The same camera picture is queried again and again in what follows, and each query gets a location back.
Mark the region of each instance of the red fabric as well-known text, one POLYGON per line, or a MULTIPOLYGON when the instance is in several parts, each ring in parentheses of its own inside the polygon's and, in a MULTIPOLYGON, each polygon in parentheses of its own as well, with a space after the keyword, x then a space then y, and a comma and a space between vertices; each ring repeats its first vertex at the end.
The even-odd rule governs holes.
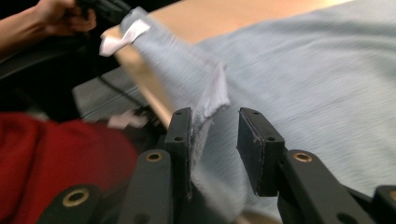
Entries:
POLYGON ((136 159, 126 138, 101 124, 0 114, 0 223, 36 223, 76 184, 111 189, 132 175, 136 159))

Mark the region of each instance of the metal bolt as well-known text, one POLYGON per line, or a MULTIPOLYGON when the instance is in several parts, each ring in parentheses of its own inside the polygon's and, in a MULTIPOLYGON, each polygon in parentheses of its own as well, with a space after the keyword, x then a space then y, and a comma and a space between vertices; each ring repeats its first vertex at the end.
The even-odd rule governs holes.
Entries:
POLYGON ((163 159, 163 154, 159 152, 150 153, 146 156, 146 161, 156 162, 163 159))
POLYGON ((303 152, 294 153, 293 157, 297 161, 302 161, 302 162, 311 162, 312 161, 312 157, 306 153, 303 153, 303 152))
POLYGON ((64 196, 63 204, 65 207, 78 206, 90 197, 90 191, 88 189, 74 189, 66 196, 64 196))

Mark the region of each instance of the wooden table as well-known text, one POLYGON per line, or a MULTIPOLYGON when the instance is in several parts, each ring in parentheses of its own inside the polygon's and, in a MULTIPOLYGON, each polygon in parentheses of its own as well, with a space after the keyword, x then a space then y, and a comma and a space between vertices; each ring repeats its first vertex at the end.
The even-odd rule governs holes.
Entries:
MULTIPOLYGON (((285 18, 346 1, 348 0, 184 0, 149 15, 176 36, 193 44, 258 21, 285 18)), ((110 28, 104 35, 122 36, 119 26, 110 28)), ((116 53, 116 58, 167 127, 173 108, 160 82, 136 49, 125 47, 116 53)))

